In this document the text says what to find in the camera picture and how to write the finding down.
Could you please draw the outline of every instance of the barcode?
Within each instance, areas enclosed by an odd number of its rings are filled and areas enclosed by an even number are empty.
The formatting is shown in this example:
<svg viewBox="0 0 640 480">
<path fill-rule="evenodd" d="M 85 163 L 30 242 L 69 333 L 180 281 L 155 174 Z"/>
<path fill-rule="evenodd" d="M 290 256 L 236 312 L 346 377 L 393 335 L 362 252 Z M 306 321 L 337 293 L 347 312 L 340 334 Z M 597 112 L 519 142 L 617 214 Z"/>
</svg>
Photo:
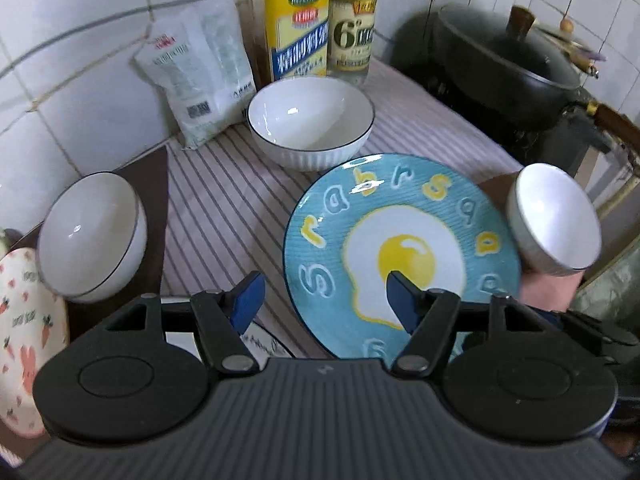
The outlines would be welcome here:
<svg viewBox="0 0 640 480">
<path fill-rule="evenodd" d="M 210 114 L 211 108 L 209 108 L 209 102 L 203 101 L 193 106 L 187 106 L 187 113 L 191 119 L 196 119 L 203 115 Z"/>
</svg>

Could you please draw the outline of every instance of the yellow letter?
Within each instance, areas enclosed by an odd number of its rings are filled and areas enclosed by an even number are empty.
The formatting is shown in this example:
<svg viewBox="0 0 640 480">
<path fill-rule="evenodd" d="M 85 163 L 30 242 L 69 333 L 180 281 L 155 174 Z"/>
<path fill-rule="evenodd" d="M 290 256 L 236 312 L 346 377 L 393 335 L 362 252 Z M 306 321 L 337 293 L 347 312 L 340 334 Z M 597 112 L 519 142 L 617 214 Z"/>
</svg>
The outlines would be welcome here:
<svg viewBox="0 0 640 480">
<path fill-rule="evenodd" d="M 426 184 L 422 184 L 422 192 L 431 200 L 443 200 L 447 196 L 447 189 L 451 187 L 451 181 L 447 175 L 441 173 L 433 175 Z"/>
<path fill-rule="evenodd" d="M 476 254 L 495 254 L 500 252 L 500 238 L 492 231 L 482 231 L 476 237 Z"/>
<path fill-rule="evenodd" d="M 307 215 L 302 229 L 300 229 L 300 234 L 303 235 L 306 241 L 315 245 L 318 249 L 324 249 L 326 240 L 314 231 L 317 227 L 318 219 L 313 215 Z"/>
<path fill-rule="evenodd" d="M 375 173 L 373 173 L 373 171 L 365 171 L 364 173 L 361 172 L 359 170 L 359 168 L 353 168 L 353 177 L 356 179 L 356 185 L 357 184 L 363 184 L 364 182 L 369 182 L 370 180 L 377 180 L 377 176 Z M 367 196 L 370 195 L 371 193 L 373 193 L 376 190 L 377 186 L 373 186 L 369 189 L 365 189 L 362 192 L 363 196 Z"/>
</svg>

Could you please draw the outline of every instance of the tile wall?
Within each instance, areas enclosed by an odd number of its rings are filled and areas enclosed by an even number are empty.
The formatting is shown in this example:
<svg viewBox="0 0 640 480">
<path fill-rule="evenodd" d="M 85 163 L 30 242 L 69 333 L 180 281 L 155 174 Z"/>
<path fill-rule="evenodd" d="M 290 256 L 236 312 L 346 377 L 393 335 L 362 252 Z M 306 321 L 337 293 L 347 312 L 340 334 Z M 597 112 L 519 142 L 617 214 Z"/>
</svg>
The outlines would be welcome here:
<svg viewBox="0 0 640 480">
<path fill-rule="evenodd" d="M 28 231 L 74 180 L 176 131 L 131 57 L 154 16 L 186 1 L 0 0 L 0 74 L 20 62 L 0 78 L 0 226 Z M 236 1 L 249 28 L 250 0 Z M 550 23 L 567 14 L 609 56 L 589 90 L 638 118 L 640 0 L 379 0 L 375 54 L 398 66 L 423 56 L 428 15 L 449 2 L 500 12 L 530 5 Z"/>
</svg>

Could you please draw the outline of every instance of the ribbed gray panel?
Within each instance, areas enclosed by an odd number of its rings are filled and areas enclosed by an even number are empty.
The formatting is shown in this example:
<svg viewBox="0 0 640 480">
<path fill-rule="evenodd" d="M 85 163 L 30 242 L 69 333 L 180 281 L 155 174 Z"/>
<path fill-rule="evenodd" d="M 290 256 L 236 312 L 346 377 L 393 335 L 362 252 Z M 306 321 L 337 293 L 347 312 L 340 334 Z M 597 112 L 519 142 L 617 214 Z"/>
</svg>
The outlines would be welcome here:
<svg viewBox="0 0 640 480">
<path fill-rule="evenodd" d="M 380 362 L 271 359 L 224 381 L 189 424 L 125 449 L 54 440 L 28 480 L 618 480 L 596 440 L 525 449 L 474 433 L 430 386 Z"/>
</svg>

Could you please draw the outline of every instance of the bottle label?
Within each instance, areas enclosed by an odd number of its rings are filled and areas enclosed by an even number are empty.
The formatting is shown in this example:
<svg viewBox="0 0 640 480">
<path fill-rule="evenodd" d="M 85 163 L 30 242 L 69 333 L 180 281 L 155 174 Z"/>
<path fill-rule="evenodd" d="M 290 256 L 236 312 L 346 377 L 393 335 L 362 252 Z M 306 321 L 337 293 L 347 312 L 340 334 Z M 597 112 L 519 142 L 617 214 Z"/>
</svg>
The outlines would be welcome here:
<svg viewBox="0 0 640 480">
<path fill-rule="evenodd" d="M 271 79 L 325 75 L 329 0 L 264 0 Z"/>
<path fill-rule="evenodd" d="M 376 0 L 329 0 L 329 64 L 364 70 L 371 59 Z"/>
</svg>

